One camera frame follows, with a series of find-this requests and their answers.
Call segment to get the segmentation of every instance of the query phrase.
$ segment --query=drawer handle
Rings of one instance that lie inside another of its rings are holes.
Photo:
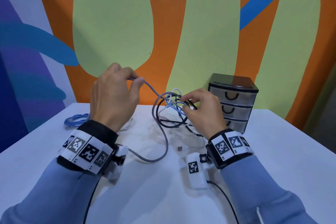
[[[239,93],[237,93],[237,95],[236,95],[234,98],[229,98],[229,97],[228,97],[228,92],[225,91],[225,97],[226,97],[227,99],[231,100],[231,101],[236,100],[236,99],[238,98],[238,96],[239,96]]]
[[[224,110],[224,106],[222,106],[222,111],[223,111],[224,113],[226,113],[226,114],[231,114],[231,113],[234,112],[234,110],[235,110],[235,108],[233,107],[232,110],[231,110],[230,112],[227,112],[227,111]]]

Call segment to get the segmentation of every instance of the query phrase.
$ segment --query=gray cable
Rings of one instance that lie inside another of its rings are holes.
[[[158,101],[160,99],[169,100],[168,98],[162,97],[162,96],[167,95],[167,94],[170,94],[172,96],[178,96],[178,94],[176,94],[174,92],[165,92],[165,93],[163,93],[161,95],[158,95],[158,98],[155,100],[155,102],[153,104],[153,108],[152,108],[152,116],[153,116],[155,122],[157,123],[157,125],[159,126],[159,128],[161,129],[161,131],[163,133],[163,136],[165,137],[165,140],[166,140],[166,151],[165,151],[165,153],[161,157],[159,157],[157,159],[147,159],[147,158],[144,158],[144,157],[140,156],[138,153],[136,153],[135,151],[131,150],[130,148],[128,148],[128,150],[130,152],[132,152],[135,156],[137,156],[141,160],[149,162],[149,163],[154,163],[154,162],[158,162],[158,161],[162,160],[166,156],[166,154],[168,152],[168,138],[167,138],[167,135],[166,135],[165,131],[163,130],[162,126],[160,125],[159,121],[157,120],[157,118],[154,115],[155,107],[156,107],[156,104],[158,103]]]

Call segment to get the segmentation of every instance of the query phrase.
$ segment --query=right hand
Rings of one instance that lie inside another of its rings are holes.
[[[205,89],[198,89],[182,96],[180,101],[184,102],[188,99],[192,103],[200,102],[199,107],[197,110],[191,110],[189,106],[183,105],[183,112],[195,129],[207,140],[216,133],[227,129],[218,97]]]

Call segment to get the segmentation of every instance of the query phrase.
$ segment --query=blue sleeve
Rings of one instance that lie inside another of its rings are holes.
[[[83,223],[100,177],[90,172],[68,170],[55,158],[27,197],[3,213],[0,224]]]
[[[281,188],[256,156],[239,160],[220,172],[229,188],[240,224],[316,223],[306,213],[300,198]]]

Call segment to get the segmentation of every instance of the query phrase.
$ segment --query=left hand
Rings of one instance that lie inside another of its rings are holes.
[[[126,80],[134,78],[130,90]],[[92,86],[90,116],[115,133],[130,120],[140,100],[144,78],[131,68],[113,63]]]

